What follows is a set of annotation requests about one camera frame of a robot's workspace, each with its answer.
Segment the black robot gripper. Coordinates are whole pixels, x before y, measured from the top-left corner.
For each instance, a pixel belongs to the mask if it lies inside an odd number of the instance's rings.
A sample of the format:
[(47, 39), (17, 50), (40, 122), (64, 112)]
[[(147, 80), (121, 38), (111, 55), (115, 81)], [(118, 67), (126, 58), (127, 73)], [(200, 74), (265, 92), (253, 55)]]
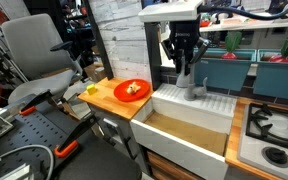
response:
[[(200, 18), (193, 21), (170, 22), (170, 40), (163, 40), (161, 45), (167, 58), (174, 61), (177, 73), (189, 74), (190, 68), (188, 64), (197, 63), (210, 45), (208, 39), (199, 38), (199, 27)], [(193, 56), (196, 44), (198, 51)]]

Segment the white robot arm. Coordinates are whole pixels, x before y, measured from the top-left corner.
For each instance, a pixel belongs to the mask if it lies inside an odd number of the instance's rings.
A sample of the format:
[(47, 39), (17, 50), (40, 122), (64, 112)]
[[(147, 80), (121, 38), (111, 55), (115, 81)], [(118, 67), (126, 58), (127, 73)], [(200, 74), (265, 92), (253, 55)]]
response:
[(175, 63), (176, 72), (189, 75), (193, 51), (200, 38), (202, 0), (174, 0), (144, 7), (138, 17), (143, 23), (169, 23), (169, 37), (161, 42), (169, 59)]

